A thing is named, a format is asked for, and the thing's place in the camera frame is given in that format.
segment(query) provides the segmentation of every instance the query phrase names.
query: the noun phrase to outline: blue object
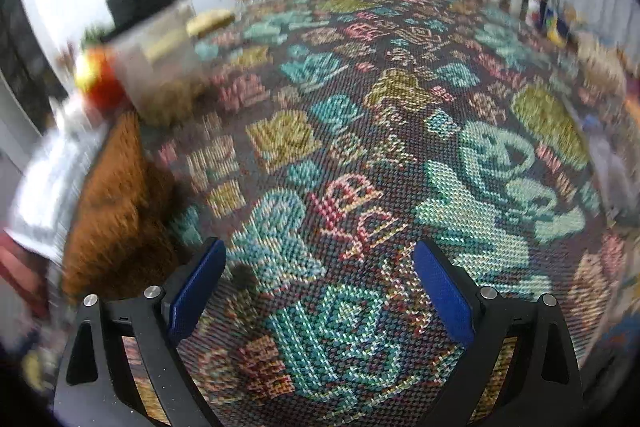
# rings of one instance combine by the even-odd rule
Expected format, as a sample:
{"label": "blue object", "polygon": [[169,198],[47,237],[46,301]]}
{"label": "blue object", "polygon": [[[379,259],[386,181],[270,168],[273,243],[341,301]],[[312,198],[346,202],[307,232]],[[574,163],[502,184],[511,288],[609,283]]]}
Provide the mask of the blue object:
{"label": "blue object", "polygon": [[190,336],[225,269],[225,244],[217,240],[204,254],[171,304],[167,335],[175,345]]}
{"label": "blue object", "polygon": [[460,290],[435,254],[422,241],[414,250],[415,271],[449,336],[465,347],[474,340],[472,313]]}

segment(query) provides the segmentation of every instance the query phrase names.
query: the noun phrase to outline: patterned tablecloth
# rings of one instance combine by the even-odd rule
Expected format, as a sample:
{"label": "patterned tablecloth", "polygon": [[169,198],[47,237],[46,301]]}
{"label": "patterned tablecloth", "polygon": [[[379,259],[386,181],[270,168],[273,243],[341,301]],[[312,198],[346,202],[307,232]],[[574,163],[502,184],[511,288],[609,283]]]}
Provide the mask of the patterned tablecloth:
{"label": "patterned tablecloth", "polygon": [[201,113],[146,140],[187,197],[174,232],[228,249],[179,347],[226,425],[413,425],[462,354],[423,235],[477,283],[553,293],[583,360],[623,242],[559,100],[596,86],[545,49],[468,0],[270,0],[197,45]]}

